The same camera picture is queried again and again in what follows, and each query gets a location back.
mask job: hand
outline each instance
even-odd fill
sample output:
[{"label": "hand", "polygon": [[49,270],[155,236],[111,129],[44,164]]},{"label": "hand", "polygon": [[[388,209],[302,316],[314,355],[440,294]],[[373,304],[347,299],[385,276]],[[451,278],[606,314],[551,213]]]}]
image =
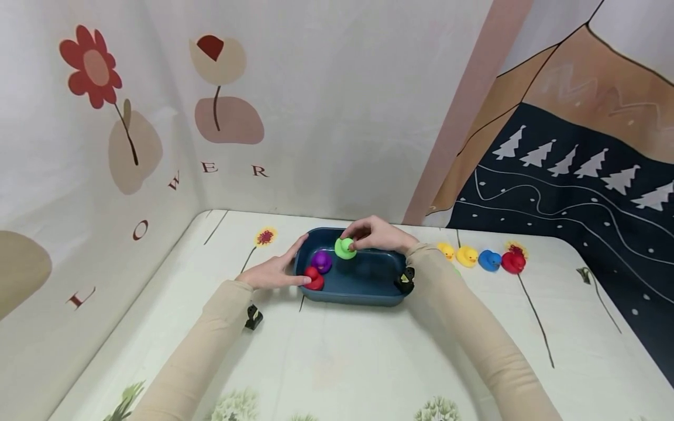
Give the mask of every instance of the hand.
[{"label": "hand", "polygon": [[297,251],[307,238],[309,238],[309,235],[304,234],[295,241],[295,244],[283,256],[274,256],[264,263],[245,270],[237,276],[236,280],[252,286],[254,290],[308,284],[311,282],[311,278],[308,276],[290,276],[285,273],[286,267],[293,261]]},{"label": "hand", "polygon": [[340,238],[352,238],[351,250],[381,249],[395,250],[405,254],[419,240],[396,228],[381,219],[379,216],[370,216],[357,220],[344,230]]}]

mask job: yellow rubber duck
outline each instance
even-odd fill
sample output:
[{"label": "yellow rubber duck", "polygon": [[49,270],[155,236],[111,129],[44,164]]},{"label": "yellow rubber duck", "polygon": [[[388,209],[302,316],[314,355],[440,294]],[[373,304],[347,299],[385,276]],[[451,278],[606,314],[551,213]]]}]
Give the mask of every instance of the yellow rubber duck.
[{"label": "yellow rubber duck", "polygon": [[459,247],[456,260],[465,267],[473,267],[477,264],[477,250],[469,246]]},{"label": "yellow rubber duck", "polygon": [[454,258],[454,247],[447,244],[446,242],[439,242],[437,248],[440,249],[442,253],[445,254],[447,260],[452,260]]}]

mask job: yellow flower print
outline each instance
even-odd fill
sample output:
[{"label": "yellow flower print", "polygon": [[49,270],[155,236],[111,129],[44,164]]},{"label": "yellow flower print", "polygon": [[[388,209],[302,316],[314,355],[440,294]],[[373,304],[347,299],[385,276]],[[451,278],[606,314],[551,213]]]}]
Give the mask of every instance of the yellow flower print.
[{"label": "yellow flower print", "polygon": [[522,256],[524,256],[525,259],[529,258],[529,253],[526,251],[526,248],[524,248],[524,246],[518,243],[517,241],[508,241],[505,244],[505,249],[507,251],[512,252],[517,251],[519,249],[522,252]]},{"label": "yellow flower print", "polygon": [[255,246],[264,247],[272,244],[277,234],[276,230],[270,226],[262,228],[255,236]]}]

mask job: person's right hand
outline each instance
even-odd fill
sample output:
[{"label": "person's right hand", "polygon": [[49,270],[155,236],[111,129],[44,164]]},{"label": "person's right hand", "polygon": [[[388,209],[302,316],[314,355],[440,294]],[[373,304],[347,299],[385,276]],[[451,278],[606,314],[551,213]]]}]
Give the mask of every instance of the person's right hand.
[{"label": "person's right hand", "polygon": [[379,216],[370,216],[349,225],[341,237],[352,238],[351,250],[381,249],[405,254],[419,240],[398,229]]}]

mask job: leaf illustration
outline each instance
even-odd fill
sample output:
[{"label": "leaf illustration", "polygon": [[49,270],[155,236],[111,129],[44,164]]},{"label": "leaf illustration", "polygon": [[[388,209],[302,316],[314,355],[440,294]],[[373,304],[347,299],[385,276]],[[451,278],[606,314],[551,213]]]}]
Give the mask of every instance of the leaf illustration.
[{"label": "leaf illustration", "polygon": [[304,416],[295,415],[290,419],[290,421],[318,421],[318,418],[316,418],[315,416],[313,416],[311,414],[307,414],[307,415],[304,415]]},{"label": "leaf illustration", "polygon": [[122,120],[124,120],[124,124],[126,125],[127,129],[131,127],[131,100],[128,98],[124,100],[124,113],[122,115]]},{"label": "leaf illustration", "polygon": [[112,414],[105,417],[104,421],[122,421],[131,415],[129,408],[143,391],[145,382],[134,383],[122,392],[122,402],[115,408]]},{"label": "leaf illustration", "polygon": [[435,396],[416,412],[415,421],[461,421],[461,415],[456,403]]},{"label": "leaf illustration", "polygon": [[255,421],[257,419],[257,393],[252,389],[231,391],[220,397],[205,421]]}]

